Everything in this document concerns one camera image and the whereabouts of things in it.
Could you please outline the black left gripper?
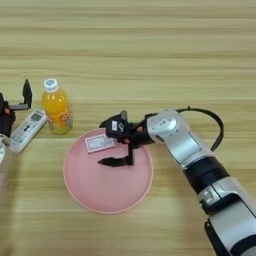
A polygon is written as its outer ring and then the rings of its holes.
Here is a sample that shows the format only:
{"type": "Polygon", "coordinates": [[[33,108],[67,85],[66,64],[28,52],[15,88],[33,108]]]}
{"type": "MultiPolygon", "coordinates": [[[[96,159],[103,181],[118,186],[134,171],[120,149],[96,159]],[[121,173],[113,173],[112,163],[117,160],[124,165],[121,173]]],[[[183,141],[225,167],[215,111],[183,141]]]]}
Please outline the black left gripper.
{"type": "Polygon", "coordinates": [[[7,137],[11,135],[13,123],[16,120],[16,111],[28,110],[32,104],[32,90],[28,80],[25,80],[23,86],[24,103],[10,105],[4,100],[3,94],[0,93],[0,134],[7,137]]]}

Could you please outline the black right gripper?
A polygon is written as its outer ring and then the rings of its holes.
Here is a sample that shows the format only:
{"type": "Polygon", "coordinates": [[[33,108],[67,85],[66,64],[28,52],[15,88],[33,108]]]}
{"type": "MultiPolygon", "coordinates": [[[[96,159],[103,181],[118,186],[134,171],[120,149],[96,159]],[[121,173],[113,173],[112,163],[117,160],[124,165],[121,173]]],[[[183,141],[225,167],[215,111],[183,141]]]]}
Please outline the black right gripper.
{"type": "MultiPolygon", "coordinates": [[[[134,154],[135,149],[141,146],[152,144],[153,139],[149,136],[147,121],[153,114],[147,114],[144,119],[137,123],[130,123],[128,121],[128,116],[126,111],[121,112],[122,121],[122,134],[120,142],[128,146],[128,155],[124,158],[104,158],[98,161],[99,164],[109,166],[109,167],[120,167],[124,165],[134,164],[134,154]]],[[[110,117],[104,120],[99,127],[108,129],[111,125],[113,118],[110,117]]]]}

